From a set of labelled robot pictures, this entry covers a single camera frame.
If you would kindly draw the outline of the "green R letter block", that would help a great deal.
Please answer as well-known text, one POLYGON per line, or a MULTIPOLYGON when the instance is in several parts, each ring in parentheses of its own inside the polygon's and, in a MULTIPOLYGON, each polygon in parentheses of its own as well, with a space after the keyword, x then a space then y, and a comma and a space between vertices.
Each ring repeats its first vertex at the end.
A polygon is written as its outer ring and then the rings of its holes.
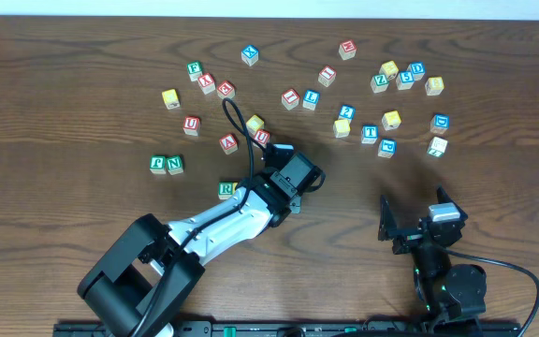
POLYGON ((217 196, 219 199, 229 199, 234 194, 234 183, 220 182, 218 183, 217 196))

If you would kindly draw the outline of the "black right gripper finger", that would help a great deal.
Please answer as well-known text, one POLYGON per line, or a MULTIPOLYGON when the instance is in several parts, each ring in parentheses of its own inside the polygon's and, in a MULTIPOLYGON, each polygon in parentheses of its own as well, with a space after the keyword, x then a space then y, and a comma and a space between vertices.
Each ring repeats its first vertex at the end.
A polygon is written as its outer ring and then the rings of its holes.
POLYGON ((392 240, 397 235, 397 224, 385 195, 380 196, 378 240, 392 240))
POLYGON ((445 192, 445 190, 441 186, 437 188, 436 194, 437 194, 438 204, 452 202, 457 206, 457 208, 460 211, 460 219, 458 220, 468 219, 467 213, 461 209, 461 207, 445 192))

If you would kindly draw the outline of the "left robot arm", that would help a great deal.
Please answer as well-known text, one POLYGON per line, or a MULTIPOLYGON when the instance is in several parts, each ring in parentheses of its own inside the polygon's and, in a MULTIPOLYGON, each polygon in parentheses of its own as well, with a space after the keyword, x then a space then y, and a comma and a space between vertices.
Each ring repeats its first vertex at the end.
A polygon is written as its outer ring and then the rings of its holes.
POLYGON ((205 266, 239 242, 279 226, 324 172, 281 150, 222 203, 167 224, 135 220, 80 281, 77 293, 113 336, 172 336, 174 316, 205 266))

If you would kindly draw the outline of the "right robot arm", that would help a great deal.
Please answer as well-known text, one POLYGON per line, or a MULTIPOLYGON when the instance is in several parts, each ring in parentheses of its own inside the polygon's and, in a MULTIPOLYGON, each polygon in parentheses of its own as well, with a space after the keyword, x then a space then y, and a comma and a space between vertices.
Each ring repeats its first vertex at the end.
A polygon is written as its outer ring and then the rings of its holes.
POLYGON ((399 228, 385 197, 380 198, 378 239, 391 241, 395 255, 409 254, 414 262, 415 291, 428 312, 422 329, 434 332, 445 324, 476 319, 486 311, 486 273, 474 264, 451 263, 445 249, 462 237, 468 215, 442 187, 438 202, 416 227, 399 228))

